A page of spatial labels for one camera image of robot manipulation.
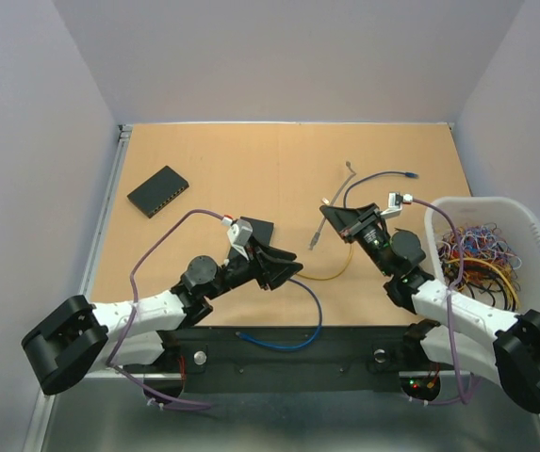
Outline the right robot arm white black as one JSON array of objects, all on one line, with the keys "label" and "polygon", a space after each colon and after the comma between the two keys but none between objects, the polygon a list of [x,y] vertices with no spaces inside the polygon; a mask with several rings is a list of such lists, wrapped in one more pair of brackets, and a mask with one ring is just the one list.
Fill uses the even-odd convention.
[{"label": "right robot arm white black", "polygon": [[319,210],[344,242],[358,243],[388,277],[384,288],[395,305],[446,327],[444,353],[433,331],[405,340],[401,356],[407,364],[422,367],[450,357],[456,372],[490,379],[520,408],[540,413],[540,312],[487,306],[425,272],[418,236],[407,230],[389,234],[386,214],[376,204]]}]

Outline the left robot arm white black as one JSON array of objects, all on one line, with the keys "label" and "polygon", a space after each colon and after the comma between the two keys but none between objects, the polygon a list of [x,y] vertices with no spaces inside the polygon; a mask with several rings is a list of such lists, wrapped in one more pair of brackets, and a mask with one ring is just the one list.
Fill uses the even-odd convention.
[{"label": "left robot arm white black", "polygon": [[295,253],[251,238],[223,264],[208,255],[194,257],[179,282],[157,295],[101,304],[83,295],[65,299],[21,346],[43,393],[57,395],[88,373],[117,363],[126,339],[191,328],[211,314],[210,300],[251,281],[275,290],[302,269]]}]

